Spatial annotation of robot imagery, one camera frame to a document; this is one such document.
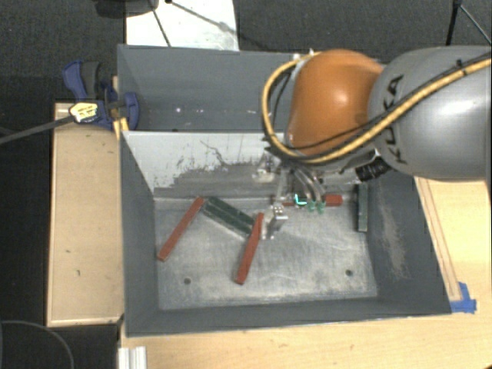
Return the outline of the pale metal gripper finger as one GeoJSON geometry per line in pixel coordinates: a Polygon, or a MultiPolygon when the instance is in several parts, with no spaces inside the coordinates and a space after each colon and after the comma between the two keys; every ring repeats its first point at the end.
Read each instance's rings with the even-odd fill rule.
{"type": "Polygon", "coordinates": [[[261,239],[270,239],[270,221],[275,214],[283,214],[283,206],[281,204],[273,204],[264,212],[264,217],[261,226],[261,239]]]}
{"type": "Polygon", "coordinates": [[[286,214],[275,214],[270,221],[270,239],[274,239],[276,234],[281,230],[288,220],[286,214]]]}

